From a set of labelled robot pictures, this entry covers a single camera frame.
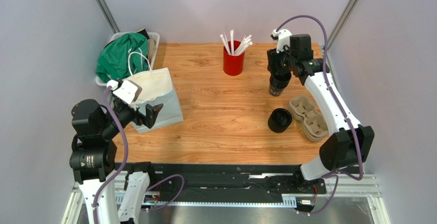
red pen holder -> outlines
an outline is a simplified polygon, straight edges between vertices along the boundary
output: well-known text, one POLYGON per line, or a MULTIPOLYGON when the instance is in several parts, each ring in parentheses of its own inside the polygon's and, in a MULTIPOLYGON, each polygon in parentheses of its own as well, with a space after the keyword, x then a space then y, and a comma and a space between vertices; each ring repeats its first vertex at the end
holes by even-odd
MULTIPOLYGON (((241 42, 234 40, 234 50, 240 46, 241 42)), ((231 41, 228 41, 229 51, 231 50, 231 41)), ((239 56, 229 55, 223 46, 223 71, 228 75, 239 75, 243 71, 244 52, 239 56)))

wood grain surface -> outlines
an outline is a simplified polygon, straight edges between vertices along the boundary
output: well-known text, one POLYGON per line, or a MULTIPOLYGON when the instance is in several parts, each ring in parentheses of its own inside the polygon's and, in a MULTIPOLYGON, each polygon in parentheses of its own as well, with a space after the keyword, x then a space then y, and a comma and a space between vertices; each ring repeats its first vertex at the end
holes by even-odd
MULTIPOLYGON (((160 44, 154 68, 169 68, 185 120, 143 134, 128 125, 128 161, 301 164, 317 156, 325 140, 309 141, 300 121, 280 134, 267 126, 274 109, 286 109, 297 95, 311 97, 295 77, 280 96, 269 94, 266 51, 275 47, 254 44, 243 72, 228 76, 222 44, 160 44)), ((314 57, 322 57, 317 44, 312 48, 314 57)), ((122 161, 120 135, 114 142, 116 160, 122 161)))

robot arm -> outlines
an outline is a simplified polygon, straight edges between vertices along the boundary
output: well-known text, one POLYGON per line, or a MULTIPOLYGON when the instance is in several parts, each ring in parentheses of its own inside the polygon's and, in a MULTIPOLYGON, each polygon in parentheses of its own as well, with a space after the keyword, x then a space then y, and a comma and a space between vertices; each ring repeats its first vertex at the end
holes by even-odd
MULTIPOLYGON (((352 138, 352 132, 346 123, 337 103, 327 88, 323 76, 323 59, 314 59, 311 50, 311 37, 308 34, 291 35, 288 30, 276 30, 272 38, 278 40, 277 48, 267 51, 268 70, 272 76, 287 76, 290 72, 298 77, 317 102, 328 125, 328 140, 320 147, 319 156, 301 165, 296 172, 296 184, 311 185, 312 180, 340 168, 358 164, 357 153, 352 138)), ((329 84, 337 95, 340 103, 348 114, 355 129, 363 162, 367 159, 374 132, 370 126, 363 127, 356 119, 338 90, 333 84, 332 75, 327 67, 329 84)))
MULTIPOLYGON (((142 114, 135 104, 141 87, 128 80, 112 80, 108 85, 112 86, 113 109, 123 128, 130 122, 148 128, 153 127, 163 104, 154 107, 146 105, 146 114, 142 114)), ((87 99, 75 105, 71 111, 73 116, 71 123, 77 132, 72 142, 73 152, 70 157, 74 180, 79 183, 79 188, 85 197, 90 223, 94 223, 95 197, 98 197, 96 209, 98 223, 138 223, 144 197, 141 193, 146 192, 151 180, 154 180, 154 169, 151 163, 147 162, 133 165, 126 178, 126 194, 122 206, 117 211, 114 181, 107 182, 107 179, 115 172, 117 146, 112 139, 119 130, 109 113, 103 112, 102 107, 97 101, 87 99), (95 196, 102 185, 106 186, 99 196, 95 196)))

white wall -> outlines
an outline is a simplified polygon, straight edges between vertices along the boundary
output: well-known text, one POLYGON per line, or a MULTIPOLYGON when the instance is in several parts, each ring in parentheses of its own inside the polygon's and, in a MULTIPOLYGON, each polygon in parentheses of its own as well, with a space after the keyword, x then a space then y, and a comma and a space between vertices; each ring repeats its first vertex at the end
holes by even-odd
POLYGON ((94 0, 0 0, 1 223, 60 223, 71 108, 102 101, 93 78, 110 35, 94 0))
POLYGON ((361 0, 331 51, 392 223, 435 223, 437 0, 361 0))
MULTIPOLYGON (((268 42, 272 30, 289 17, 313 15, 328 33, 349 0, 106 0, 121 31, 145 27, 164 42, 221 42, 219 34, 236 30, 238 38, 252 34, 254 42, 268 42)), ((293 34, 309 33, 323 41, 317 24, 299 19, 288 25, 293 34)))

plastic bin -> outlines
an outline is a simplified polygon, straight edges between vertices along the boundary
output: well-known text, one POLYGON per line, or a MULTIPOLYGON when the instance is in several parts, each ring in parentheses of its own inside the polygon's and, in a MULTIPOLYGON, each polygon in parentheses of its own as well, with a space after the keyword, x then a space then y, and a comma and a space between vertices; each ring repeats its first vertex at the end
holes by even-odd
MULTIPOLYGON (((115 39, 120 38, 123 34, 126 34, 126 33, 136 33, 136 32, 120 32, 120 33, 116 33, 116 34, 114 34, 111 37, 109 42, 111 42, 111 41, 113 41, 115 39)), ((147 32, 147 33, 149 34, 150 38, 152 38, 152 39, 154 39, 156 41, 156 44, 155 44, 155 46, 156 46, 155 53, 153 54, 152 59, 149 59, 150 65, 151 65, 151 67, 153 69, 153 66, 155 64, 156 53, 158 52, 158 46, 160 45, 160 34, 159 33, 154 33, 154 32, 147 32)), ((98 76, 95 77, 95 83, 98 86, 101 86, 101 87, 105 87, 106 86, 106 83, 104 83, 98 76)))

